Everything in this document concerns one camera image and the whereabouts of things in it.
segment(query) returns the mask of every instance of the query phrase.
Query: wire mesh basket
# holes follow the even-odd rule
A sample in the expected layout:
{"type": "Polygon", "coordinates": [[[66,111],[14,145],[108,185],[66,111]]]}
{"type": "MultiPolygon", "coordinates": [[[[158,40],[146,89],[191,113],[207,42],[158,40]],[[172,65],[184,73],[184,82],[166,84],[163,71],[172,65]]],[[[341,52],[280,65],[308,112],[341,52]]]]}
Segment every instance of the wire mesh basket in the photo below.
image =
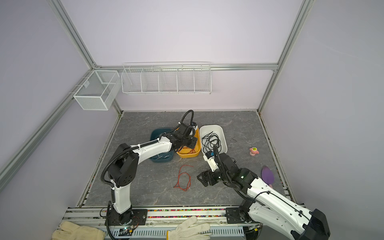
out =
{"type": "Polygon", "coordinates": [[[108,110],[120,88],[117,71],[94,70],[73,97],[84,110],[108,110]]]}
{"type": "Polygon", "coordinates": [[[122,91],[126,94],[211,93],[210,65],[124,66],[122,91]]]}

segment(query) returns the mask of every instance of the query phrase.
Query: work glove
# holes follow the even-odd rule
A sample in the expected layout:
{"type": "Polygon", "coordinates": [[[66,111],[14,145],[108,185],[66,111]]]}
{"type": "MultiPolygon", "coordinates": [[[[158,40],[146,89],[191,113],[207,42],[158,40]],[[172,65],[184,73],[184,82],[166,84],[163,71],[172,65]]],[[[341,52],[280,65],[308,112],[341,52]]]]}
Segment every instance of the work glove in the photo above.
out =
{"type": "Polygon", "coordinates": [[[79,226],[64,221],[60,224],[61,230],[55,230],[52,240],[104,240],[105,233],[100,229],[88,226],[79,226]]]}
{"type": "Polygon", "coordinates": [[[167,231],[167,240],[208,240],[211,233],[200,234],[200,232],[208,231],[211,226],[209,223],[203,223],[191,227],[197,222],[196,216],[191,216],[184,222],[180,223],[175,230],[167,231]]]}

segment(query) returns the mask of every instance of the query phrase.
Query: purple brush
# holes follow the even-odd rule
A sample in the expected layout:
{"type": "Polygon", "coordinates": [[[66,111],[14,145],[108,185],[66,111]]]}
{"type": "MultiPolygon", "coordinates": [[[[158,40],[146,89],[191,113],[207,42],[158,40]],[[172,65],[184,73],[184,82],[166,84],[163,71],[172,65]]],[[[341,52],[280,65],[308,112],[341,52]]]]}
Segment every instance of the purple brush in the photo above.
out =
{"type": "Polygon", "coordinates": [[[272,187],[272,183],[275,182],[275,177],[273,176],[273,172],[269,169],[269,167],[264,166],[262,169],[262,180],[272,187]]]}

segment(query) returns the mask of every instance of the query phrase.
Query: yellow bin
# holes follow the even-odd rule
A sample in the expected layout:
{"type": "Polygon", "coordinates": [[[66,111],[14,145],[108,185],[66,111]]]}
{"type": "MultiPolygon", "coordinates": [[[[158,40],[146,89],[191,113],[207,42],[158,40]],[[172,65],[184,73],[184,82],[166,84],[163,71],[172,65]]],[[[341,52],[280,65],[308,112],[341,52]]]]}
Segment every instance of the yellow bin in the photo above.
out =
{"type": "Polygon", "coordinates": [[[199,133],[199,128],[197,127],[195,137],[197,137],[197,143],[195,148],[192,150],[189,147],[183,147],[177,154],[181,158],[187,158],[187,157],[196,157],[200,151],[201,151],[201,143],[200,143],[200,133],[199,133]]]}

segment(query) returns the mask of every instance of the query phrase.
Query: pink toy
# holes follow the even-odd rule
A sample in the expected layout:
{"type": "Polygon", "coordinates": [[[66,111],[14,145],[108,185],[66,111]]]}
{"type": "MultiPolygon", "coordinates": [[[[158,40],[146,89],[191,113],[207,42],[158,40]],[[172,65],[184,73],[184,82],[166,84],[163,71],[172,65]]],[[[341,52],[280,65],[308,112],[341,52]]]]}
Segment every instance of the pink toy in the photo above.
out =
{"type": "Polygon", "coordinates": [[[259,151],[257,151],[257,148],[252,147],[249,149],[251,152],[249,153],[251,156],[254,156],[256,154],[259,154],[259,151]]]}

